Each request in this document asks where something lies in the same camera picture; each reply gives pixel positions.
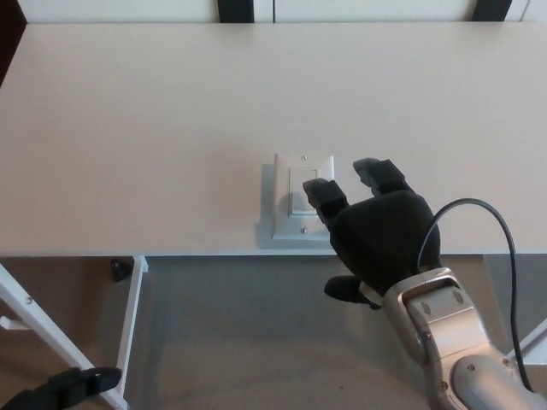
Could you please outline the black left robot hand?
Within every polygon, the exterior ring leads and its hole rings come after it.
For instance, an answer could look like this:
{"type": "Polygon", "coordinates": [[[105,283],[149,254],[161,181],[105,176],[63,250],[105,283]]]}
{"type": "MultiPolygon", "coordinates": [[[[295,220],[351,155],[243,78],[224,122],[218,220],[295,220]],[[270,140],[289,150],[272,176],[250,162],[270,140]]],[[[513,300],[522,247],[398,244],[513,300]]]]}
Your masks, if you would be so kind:
{"type": "Polygon", "coordinates": [[[122,371],[116,367],[94,367],[85,370],[71,367],[34,389],[22,390],[1,408],[4,410],[68,409],[114,389],[121,377],[122,371]]]}

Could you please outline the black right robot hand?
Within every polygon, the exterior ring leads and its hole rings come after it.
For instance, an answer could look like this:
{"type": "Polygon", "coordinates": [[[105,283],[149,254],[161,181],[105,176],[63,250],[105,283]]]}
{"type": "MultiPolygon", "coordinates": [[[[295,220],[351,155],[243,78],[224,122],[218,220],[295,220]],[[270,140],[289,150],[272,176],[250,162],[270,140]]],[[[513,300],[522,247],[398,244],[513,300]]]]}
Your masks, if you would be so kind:
{"type": "Polygon", "coordinates": [[[372,197],[349,203],[336,181],[303,183],[309,204],[327,228],[329,240],[349,274],[330,278],[326,295],[341,302],[380,304],[365,296],[363,285],[378,296],[415,274],[440,267],[440,232],[431,228],[433,212],[390,160],[365,158],[353,167],[372,197]]]}

